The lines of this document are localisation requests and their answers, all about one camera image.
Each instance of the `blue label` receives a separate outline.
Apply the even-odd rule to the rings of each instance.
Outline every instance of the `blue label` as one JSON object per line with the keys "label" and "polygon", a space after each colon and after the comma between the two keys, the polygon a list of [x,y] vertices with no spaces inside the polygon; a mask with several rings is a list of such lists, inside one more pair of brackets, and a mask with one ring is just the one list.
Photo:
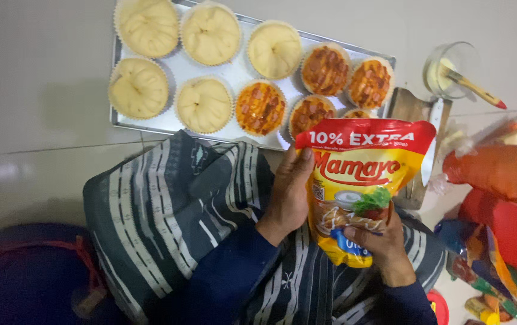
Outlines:
{"label": "blue label", "polygon": [[370,256],[372,256],[367,249],[365,249],[365,248],[355,244],[354,242],[348,240],[345,237],[345,235],[343,235],[343,230],[342,229],[331,230],[331,237],[336,239],[337,245],[339,246],[340,249],[346,251],[349,254],[353,254],[353,255],[357,255],[357,256],[362,256],[362,257],[370,257]]}

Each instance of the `mayonnaise pouch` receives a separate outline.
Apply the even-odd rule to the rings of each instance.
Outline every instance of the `mayonnaise pouch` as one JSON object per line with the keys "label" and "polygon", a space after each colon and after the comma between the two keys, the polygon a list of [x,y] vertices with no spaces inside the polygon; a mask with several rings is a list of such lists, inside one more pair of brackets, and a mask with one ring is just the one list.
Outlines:
{"label": "mayonnaise pouch", "polygon": [[347,240],[347,225],[385,229],[391,197],[413,179],[436,135],[426,121],[325,119],[297,136],[314,151],[307,183],[309,228],[335,265],[369,267],[372,256]]}

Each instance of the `hand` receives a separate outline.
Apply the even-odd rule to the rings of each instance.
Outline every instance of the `hand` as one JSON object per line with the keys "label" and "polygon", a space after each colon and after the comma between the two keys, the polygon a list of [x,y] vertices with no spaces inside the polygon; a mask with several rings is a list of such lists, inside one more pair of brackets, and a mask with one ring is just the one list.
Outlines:
{"label": "hand", "polygon": [[291,146],[277,168],[271,203],[255,226],[273,246],[279,246],[284,237],[305,223],[309,214],[305,186],[313,167],[313,150],[305,148],[297,157]]}
{"label": "hand", "polygon": [[346,227],[344,233],[347,239],[373,253],[373,263],[381,271],[384,284],[390,287],[404,287],[413,284],[417,277],[405,252],[401,218],[392,204],[393,202],[389,203],[389,211],[392,211],[392,214],[383,236],[353,227]]}

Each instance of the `pastry brush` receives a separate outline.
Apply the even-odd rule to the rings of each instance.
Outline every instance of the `pastry brush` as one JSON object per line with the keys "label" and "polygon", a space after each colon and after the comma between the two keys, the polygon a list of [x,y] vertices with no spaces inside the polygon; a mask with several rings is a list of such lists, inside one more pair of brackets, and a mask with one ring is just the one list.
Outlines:
{"label": "pastry brush", "polygon": [[501,109],[507,109],[507,106],[497,97],[491,95],[489,92],[485,91],[483,88],[474,85],[472,82],[470,82],[467,78],[463,77],[458,72],[455,72],[448,67],[444,66],[443,64],[439,64],[439,69],[441,69],[441,75],[443,77],[450,78],[452,81],[456,82],[458,85],[462,85],[465,88],[471,90],[472,92],[476,93],[477,96],[483,98],[485,101],[487,101],[489,104],[492,104],[495,107],[499,107]]}

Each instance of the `qr code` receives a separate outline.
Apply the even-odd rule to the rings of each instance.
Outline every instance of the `qr code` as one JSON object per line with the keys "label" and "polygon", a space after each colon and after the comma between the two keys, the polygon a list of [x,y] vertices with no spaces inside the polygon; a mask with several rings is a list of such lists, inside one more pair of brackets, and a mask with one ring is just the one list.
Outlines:
{"label": "qr code", "polygon": [[317,199],[319,201],[324,201],[325,200],[325,189],[320,187],[317,184],[313,184],[313,195],[314,195],[315,199]]}

